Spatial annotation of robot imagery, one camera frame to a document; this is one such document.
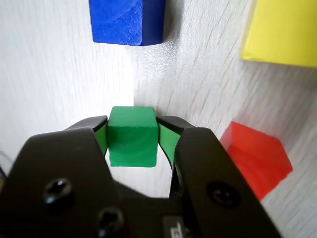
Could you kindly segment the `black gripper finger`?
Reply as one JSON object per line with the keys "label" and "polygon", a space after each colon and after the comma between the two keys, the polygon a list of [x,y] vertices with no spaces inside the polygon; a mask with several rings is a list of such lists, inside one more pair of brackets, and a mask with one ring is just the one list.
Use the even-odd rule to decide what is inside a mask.
{"label": "black gripper finger", "polygon": [[116,182],[95,133],[105,116],[30,137],[0,194],[3,238],[160,238],[158,200]]}
{"label": "black gripper finger", "polygon": [[165,238],[278,238],[280,232],[214,133],[179,117],[158,117],[179,135],[174,164],[181,215],[162,218]]}

